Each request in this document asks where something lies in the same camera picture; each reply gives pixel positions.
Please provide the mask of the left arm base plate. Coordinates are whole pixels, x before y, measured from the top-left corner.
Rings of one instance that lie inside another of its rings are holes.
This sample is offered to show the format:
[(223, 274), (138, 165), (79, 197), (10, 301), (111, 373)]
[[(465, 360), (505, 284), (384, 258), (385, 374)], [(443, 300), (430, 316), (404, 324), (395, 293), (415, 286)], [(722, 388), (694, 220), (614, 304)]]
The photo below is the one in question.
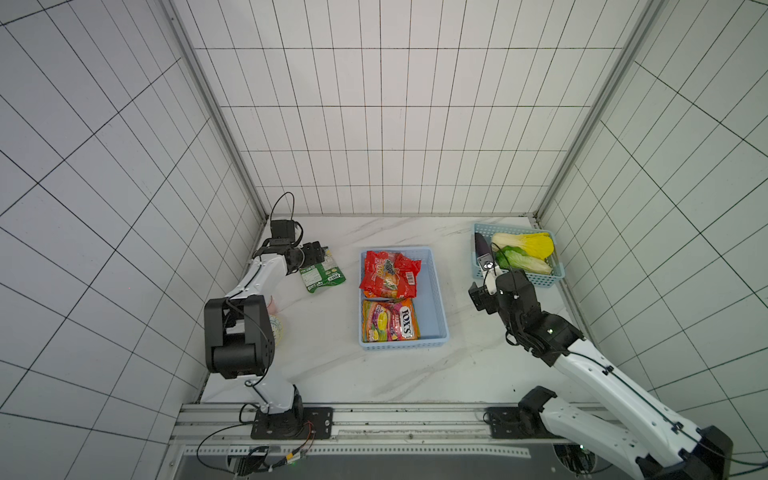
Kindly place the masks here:
[(331, 437), (334, 409), (302, 407), (267, 414), (257, 412), (250, 438), (253, 440), (326, 440)]

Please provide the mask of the lemon blackcurrant Fox's candy bag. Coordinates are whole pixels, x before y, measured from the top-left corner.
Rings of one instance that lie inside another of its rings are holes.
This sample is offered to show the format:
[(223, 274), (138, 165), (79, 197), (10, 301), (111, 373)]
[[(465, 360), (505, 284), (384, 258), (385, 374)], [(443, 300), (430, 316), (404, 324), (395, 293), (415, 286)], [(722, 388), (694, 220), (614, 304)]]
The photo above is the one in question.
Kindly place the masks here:
[(365, 300), (361, 330), (364, 343), (415, 341), (421, 337), (412, 299)]

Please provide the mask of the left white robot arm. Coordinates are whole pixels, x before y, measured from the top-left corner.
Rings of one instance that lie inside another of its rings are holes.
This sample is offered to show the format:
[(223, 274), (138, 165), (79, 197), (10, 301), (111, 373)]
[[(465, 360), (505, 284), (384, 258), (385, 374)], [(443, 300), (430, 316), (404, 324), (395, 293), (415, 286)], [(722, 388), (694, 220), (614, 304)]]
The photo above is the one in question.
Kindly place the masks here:
[(259, 438), (298, 437), (309, 428), (298, 388), (271, 370), (277, 340), (269, 305), (283, 278), (323, 262), (317, 241), (303, 244), (293, 219), (270, 222), (270, 237), (254, 253), (244, 277), (203, 309), (207, 369), (225, 380), (242, 378), (253, 392), (254, 433)]

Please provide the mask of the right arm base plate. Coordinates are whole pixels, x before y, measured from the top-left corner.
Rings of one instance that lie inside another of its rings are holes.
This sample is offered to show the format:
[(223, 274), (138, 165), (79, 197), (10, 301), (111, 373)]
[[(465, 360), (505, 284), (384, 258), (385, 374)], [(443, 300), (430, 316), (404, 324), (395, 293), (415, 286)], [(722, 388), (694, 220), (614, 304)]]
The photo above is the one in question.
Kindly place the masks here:
[(519, 407), (488, 407), (482, 420), (493, 439), (534, 438), (539, 430), (536, 415)]

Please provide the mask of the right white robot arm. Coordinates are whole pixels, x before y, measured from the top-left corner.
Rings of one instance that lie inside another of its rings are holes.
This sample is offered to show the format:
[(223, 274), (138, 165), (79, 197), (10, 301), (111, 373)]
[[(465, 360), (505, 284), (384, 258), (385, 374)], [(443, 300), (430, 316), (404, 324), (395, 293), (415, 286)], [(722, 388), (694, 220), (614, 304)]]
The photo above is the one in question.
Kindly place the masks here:
[(568, 320), (544, 311), (521, 270), (488, 272), (468, 294), (500, 317), (507, 341), (589, 391), (614, 425), (537, 386), (519, 402), (523, 421), (585, 446), (633, 479), (725, 479), (733, 442), (715, 426), (676, 413), (607, 360)]

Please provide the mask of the red gummy candy bag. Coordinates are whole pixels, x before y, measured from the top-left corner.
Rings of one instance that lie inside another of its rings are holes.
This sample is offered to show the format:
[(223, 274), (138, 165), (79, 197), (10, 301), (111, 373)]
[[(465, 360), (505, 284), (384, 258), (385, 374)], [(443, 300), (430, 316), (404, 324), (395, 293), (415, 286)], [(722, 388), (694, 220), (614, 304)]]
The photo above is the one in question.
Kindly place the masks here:
[(417, 296), (421, 261), (401, 252), (367, 251), (359, 288), (366, 298), (412, 299)]

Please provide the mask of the green Fox's candy bag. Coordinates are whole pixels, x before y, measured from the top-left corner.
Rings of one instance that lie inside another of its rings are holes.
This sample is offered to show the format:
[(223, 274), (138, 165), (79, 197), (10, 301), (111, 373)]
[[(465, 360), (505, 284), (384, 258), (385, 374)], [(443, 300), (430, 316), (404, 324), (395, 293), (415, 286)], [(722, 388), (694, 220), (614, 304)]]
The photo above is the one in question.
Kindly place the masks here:
[(346, 281), (345, 275), (328, 248), (325, 249), (325, 257), (322, 262), (302, 267), (299, 273), (309, 293), (315, 293), (325, 287), (338, 286)]

